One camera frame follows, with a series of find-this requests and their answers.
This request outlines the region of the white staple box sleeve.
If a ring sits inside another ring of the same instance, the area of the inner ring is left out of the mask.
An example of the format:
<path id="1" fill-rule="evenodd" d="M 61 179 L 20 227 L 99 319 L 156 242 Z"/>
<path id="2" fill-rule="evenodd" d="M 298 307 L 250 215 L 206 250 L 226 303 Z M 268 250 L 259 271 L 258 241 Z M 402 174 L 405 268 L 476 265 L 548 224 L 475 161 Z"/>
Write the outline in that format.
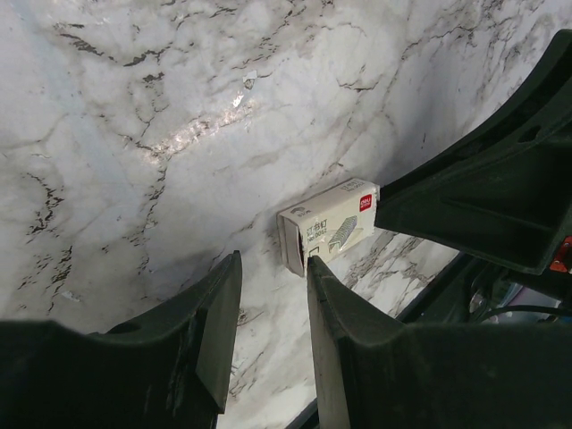
<path id="1" fill-rule="evenodd" d="M 353 178 L 277 215 L 282 262 L 304 277 L 310 257 L 325 263 L 374 234 L 380 187 Z"/>

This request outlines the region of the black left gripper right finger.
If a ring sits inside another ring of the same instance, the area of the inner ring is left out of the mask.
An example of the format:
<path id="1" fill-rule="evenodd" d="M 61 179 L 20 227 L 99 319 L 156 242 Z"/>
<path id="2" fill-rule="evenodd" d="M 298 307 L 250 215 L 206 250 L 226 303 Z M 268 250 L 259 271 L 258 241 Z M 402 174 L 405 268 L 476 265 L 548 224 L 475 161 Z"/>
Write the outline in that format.
<path id="1" fill-rule="evenodd" d="M 568 428 L 571 279 L 456 257 L 397 317 L 307 269 L 323 428 Z"/>

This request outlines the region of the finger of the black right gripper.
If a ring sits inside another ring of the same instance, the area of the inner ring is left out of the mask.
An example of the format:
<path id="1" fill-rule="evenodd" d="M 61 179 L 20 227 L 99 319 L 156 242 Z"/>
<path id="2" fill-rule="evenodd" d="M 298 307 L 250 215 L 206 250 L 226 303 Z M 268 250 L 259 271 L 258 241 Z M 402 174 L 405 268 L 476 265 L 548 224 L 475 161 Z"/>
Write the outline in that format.
<path id="1" fill-rule="evenodd" d="M 384 186 L 374 223 L 542 273 L 571 233 L 570 31 L 488 120 Z"/>

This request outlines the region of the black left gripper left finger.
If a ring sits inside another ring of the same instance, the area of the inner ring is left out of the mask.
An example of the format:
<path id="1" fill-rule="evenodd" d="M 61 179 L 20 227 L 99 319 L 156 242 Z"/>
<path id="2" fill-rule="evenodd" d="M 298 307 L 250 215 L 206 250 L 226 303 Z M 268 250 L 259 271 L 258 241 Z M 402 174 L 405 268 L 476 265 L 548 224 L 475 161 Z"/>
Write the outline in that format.
<path id="1" fill-rule="evenodd" d="M 4 428 L 213 428 L 224 412 L 242 286 L 239 252 L 105 333 L 1 324 Z"/>

